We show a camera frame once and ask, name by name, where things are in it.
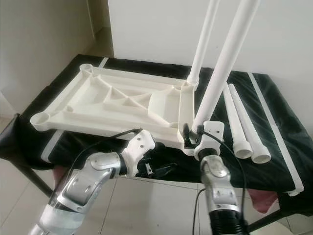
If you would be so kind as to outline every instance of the table leg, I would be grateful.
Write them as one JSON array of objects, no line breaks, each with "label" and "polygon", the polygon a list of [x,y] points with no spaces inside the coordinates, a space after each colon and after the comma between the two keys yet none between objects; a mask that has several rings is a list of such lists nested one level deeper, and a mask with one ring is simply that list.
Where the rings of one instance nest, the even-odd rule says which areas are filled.
[{"label": "table leg", "polygon": [[12,164],[31,182],[33,182],[34,185],[36,185],[47,197],[52,195],[52,189],[33,171],[33,169],[23,165]]},{"label": "table leg", "polygon": [[261,227],[264,227],[268,224],[271,224],[281,218],[286,217],[285,215],[282,214],[281,210],[277,210],[275,212],[273,212],[272,214],[269,214],[268,216],[255,221],[254,223],[248,225],[248,232],[253,232],[254,230],[257,230]]}]

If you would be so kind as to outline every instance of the black tablecloth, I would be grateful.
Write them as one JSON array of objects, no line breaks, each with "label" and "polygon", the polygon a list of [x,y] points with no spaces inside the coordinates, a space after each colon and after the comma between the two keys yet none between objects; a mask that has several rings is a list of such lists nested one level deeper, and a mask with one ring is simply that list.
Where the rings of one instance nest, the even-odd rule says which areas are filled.
[{"label": "black tablecloth", "polygon": [[[69,166],[83,148],[101,139],[102,137],[99,136],[64,132],[49,156],[52,163],[48,164],[42,161],[40,156],[55,130],[37,132],[31,126],[29,120],[34,114],[43,111],[65,88],[79,72],[79,65],[89,63],[97,67],[102,59],[102,57],[86,55],[76,56],[60,75],[42,90],[23,114],[16,116],[0,135],[0,157],[29,165],[35,169],[53,168],[55,164]],[[189,66],[121,59],[109,59],[105,64],[105,68],[178,79],[185,79],[190,72]],[[198,110],[212,71],[210,68],[202,68],[201,70],[200,83],[195,92],[195,112]],[[311,179],[313,177],[313,142],[271,79],[264,74],[254,74],[254,76],[302,179],[305,192],[293,198],[283,193],[293,190],[294,184],[277,146],[274,134],[248,74],[232,71],[228,83],[233,83],[236,86],[263,144],[268,147],[272,155],[271,161],[266,164],[254,164],[251,159],[240,160],[247,175],[247,186],[248,188],[278,192],[280,198],[282,198],[281,201],[284,201],[281,207],[286,207],[287,204],[293,202],[299,205],[297,200],[305,201],[313,192],[313,181]],[[212,120],[219,120],[225,124],[224,141],[228,146],[232,146],[231,132],[222,97],[218,102]],[[125,144],[125,141],[115,140],[92,151],[122,149]],[[223,147],[221,147],[221,152],[223,161],[231,172],[232,185],[242,187],[242,175],[236,160]],[[200,182],[199,162],[184,155],[180,150],[161,148],[159,151],[152,152],[150,158],[149,163],[154,169],[170,164],[175,166],[172,171],[161,177],[163,180]],[[310,212],[312,210],[309,206],[306,206],[307,204],[303,204],[302,209],[299,209],[297,205],[293,208],[297,212],[305,210]]]}]

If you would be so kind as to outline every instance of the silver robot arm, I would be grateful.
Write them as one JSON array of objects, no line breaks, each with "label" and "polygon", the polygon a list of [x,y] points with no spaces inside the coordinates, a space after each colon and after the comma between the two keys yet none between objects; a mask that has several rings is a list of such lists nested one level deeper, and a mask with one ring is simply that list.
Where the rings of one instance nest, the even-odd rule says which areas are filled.
[{"label": "silver robot arm", "polygon": [[195,158],[200,161],[201,181],[205,187],[212,235],[245,235],[246,223],[234,188],[230,184],[230,172],[219,156],[220,144],[203,134],[204,131],[211,133],[222,141],[224,125],[217,126],[212,121],[204,122],[198,131],[198,138],[201,140],[194,150]]},{"label": "silver robot arm", "polygon": [[118,175],[133,177],[143,155],[154,149],[151,134],[142,130],[121,153],[93,153],[82,170],[50,200],[29,235],[72,235],[82,225],[102,185]]}]

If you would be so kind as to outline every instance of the white tape strip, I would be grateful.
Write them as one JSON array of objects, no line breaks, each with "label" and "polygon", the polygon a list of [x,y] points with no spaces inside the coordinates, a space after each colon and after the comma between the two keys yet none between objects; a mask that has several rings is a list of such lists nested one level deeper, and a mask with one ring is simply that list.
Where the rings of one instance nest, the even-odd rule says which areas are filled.
[{"label": "white tape strip", "polygon": [[99,68],[103,68],[108,60],[108,57],[104,57],[101,63],[99,64]]},{"label": "white tape strip", "polygon": [[63,134],[63,130],[57,130],[53,136],[51,137],[51,139],[49,140],[48,144],[45,146],[43,152],[41,153],[41,159],[44,160],[47,163],[51,163],[49,161],[49,156],[50,153],[52,152],[54,146],[56,145],[56,143],[59,141],[61,135]]},{"label": "white tape strip", "polygon": [[260,100],[261,105],[262,105],[262,107],[264,109],[265,115],[266,115],[266,117],[267,117],[267,119],[268,119],[268,121],[270,123],[270,126],[271,126],[271,128],[273,130],[273,133],[274,133],[274,136],[276,138],[278,147],[279,147],[279,149],[280,149],[280,151],[281,151],[281,153],[283,155],[283,158],[285,160],[287,168],[288,168],[288,170],[290,172],[290,175],[291,175],[291,177],[293,179],[295,189],[293,191],[288,192],[288,194],[289,194],[289,196],[296,196],[296,195],[298,195],[300,192],[302,192],[304,190],[301,178],[300,178],[300,176],[298,174],[297,169],[295,168],[295,166],[293,164],[291,156],[290,156],[290,154],[288,152],[288,149],[287,149],[287,147],[285,145],[284,139],[283,139],[282,135],[279,132],[279,129],[278,129],[277,125],[276,125],[276,122],[275,122],[275,120],[274,120],[274,118],[273,118],[273,116],[272,116],[272,114],[271,114],[271,112],[269,110],[269,107],[268,107],[268,105],[267,105],[267,103],[266,103],[266,101],[265,101],[265,99],[264,99],[264,97],[262,95],[262,92],[261,92],[261,90],[260,90],[260,88],[259,88],[259,86],[258,86],[258,84],[257,84],[257,82],[256,82],[256,80],[255,80],[255,78],[253,76],[253,74],[249,72],[248,75],[249,75],[250,80],[251,80],[251,82],[253,84],[253,87],[254,87],[254,89],[255,89],[258,97],[259,97],[259,100]]}]

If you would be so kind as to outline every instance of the white column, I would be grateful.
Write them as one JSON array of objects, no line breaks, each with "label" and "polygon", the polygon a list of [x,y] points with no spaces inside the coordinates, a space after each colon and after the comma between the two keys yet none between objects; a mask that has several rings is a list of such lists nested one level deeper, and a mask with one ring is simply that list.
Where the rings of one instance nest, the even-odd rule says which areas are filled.
[{"label": "white column", "polygon": [[225,82],[236,61],[248,29],[258,8],[260,0],[241,0],[232,22],[224,46],[217,60],[209,85],[203,96],[198,113],[192,125],[192,131],[210,120],[215,106],[221,96]]},{"label": "white column", "polygon": [[202,26],[202,31],[200,34],[196,54],[190,74],[187,77],[187,83],[193,86],[197,86],[199,83],[199,73],[201,70],[201,65],[206,53],[206,48],[211,36],[216,12],[219,6],[220,0],[210,0],[209,6],[205,15],[204,23]]},{"label": "white column", "polygon": [[253,154],[251,156],[251,159],[254,163],[267,163],[271,159],[271,155],[268,151],[268,148],[266,148],[262,141],[256,132],[253,123],[246,112],[246,109],[244,107],[244,104],[242,103],[236,88],[233,84],[229,85],[229,90],[231,93],[231,96],[233,98],[241,125],[244,129],[245,135],[247,140],[250,142]]},{"label": "white column", "polygon": [[230,126],[231,135],[233,137],[233,150],[237,158],[249,158],[252,155],[251,145],[246,141],[243,128],[240,124],[240,120],[234,105],[234,101],[231,97],[229,87],[225,83],[223,89],[224,101],[227,110],[227,116]]}]

